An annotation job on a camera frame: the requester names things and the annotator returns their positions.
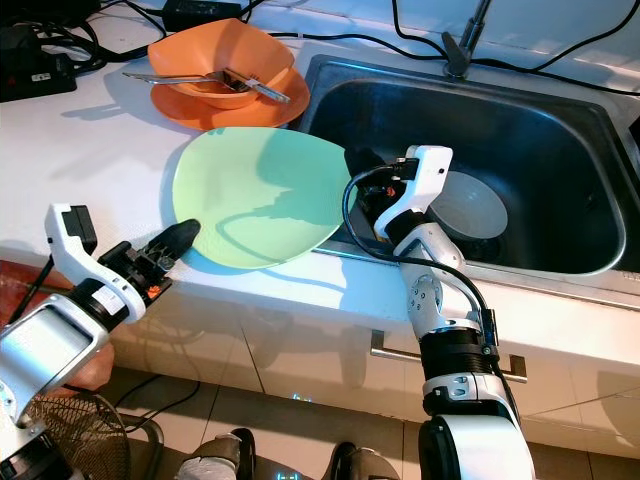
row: orange plate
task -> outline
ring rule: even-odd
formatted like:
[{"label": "orange plate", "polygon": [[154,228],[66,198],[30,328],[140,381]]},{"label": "orange plate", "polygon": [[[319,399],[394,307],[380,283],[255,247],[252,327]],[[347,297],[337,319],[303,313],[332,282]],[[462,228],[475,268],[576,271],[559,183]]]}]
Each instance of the orange plate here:
[{"label": "orange plate", "polygon": [[278,103],[260,95],[251,105],[235,110],[211,107],[191,95],[177,92],[168,85],[155,85],[151,101],[169,120],[196,130],[221,127],[279,127],[298,117],[309,105],[309,87],[295,68],[277,85],[276,90],[291,102]]}]

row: fan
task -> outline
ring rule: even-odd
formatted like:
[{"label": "fan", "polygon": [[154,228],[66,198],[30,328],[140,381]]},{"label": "fan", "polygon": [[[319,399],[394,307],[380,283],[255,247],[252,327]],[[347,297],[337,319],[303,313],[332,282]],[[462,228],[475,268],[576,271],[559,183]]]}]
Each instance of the fan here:
[{"label": "fan", "polygon": [[99,395],[37,396],[29,416],[42,420],[69,464],[91,480],[129,480],[131,457],[118,412]]}]

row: white wall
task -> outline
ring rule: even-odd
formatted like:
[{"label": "white wall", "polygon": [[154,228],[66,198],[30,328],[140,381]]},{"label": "white wall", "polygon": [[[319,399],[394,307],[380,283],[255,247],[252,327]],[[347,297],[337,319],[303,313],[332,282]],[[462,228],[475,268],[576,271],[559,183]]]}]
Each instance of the white wall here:
[{"label": "white wall", "polygon": [[[398,0],[400,23],[460,35],[478,0]],[[392,23],[391,0],[271,0],[272,5]],[[615,26],[633,0],[494,0],[482,36],[485,42],[556,53]],[[576,57],[640,71],[640,11],[612,37],[584,47]]]}]

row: stainless steel sink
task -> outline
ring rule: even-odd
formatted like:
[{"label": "stainless steel sink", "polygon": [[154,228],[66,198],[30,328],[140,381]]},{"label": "stainless steel sink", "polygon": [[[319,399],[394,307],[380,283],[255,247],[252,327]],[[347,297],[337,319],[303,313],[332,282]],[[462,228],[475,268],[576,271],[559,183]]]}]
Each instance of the stainless steel sink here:
[{"label": "stainless steel sink", "polygon": [[[602,107],[325,55],[307,83],[311,104],[292,128],[389,161],[445,145],[451,170],[500,196],[502,235],[453,238],[470,276],[640,310],[640,179]],[[373,261],[344,230],[319,251]]]}]

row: power adapter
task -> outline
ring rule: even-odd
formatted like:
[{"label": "power adapter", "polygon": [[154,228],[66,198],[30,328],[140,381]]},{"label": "power adapter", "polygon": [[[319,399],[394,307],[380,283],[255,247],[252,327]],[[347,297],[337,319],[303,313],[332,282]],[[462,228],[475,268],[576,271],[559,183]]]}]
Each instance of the power adapter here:
[{"label": "power adapter", "polygon": [[160,15],[167,31],[179,32],[203,23],[236,18],[241,11],[242,7],[239,3],[209,0],[167,0]]}]

